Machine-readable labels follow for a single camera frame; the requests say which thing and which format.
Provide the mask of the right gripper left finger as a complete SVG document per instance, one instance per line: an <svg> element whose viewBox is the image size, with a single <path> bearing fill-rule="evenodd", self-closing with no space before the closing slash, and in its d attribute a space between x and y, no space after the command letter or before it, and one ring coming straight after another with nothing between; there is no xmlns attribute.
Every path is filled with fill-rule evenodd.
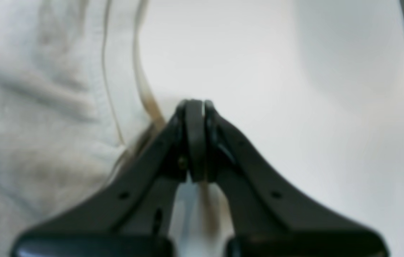
<svg viewBox="0 0 404 257"><path fill-rule="evenodd" d="M179 184L205 175L204 103L182 101L169 123L105 189L18 237L12 257L173 257Z"/></svg>

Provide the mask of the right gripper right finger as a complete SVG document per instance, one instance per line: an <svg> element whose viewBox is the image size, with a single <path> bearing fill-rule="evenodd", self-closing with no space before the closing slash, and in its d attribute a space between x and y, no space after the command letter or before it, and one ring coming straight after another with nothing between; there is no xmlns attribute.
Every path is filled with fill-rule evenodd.
<svg viewBox="0 0 404 257"><path fill-rule="evenodd" d="M387 257L381 236L317 203L282 177L249 139L204 103L206 178L228 200L226 257Z"/></svg>

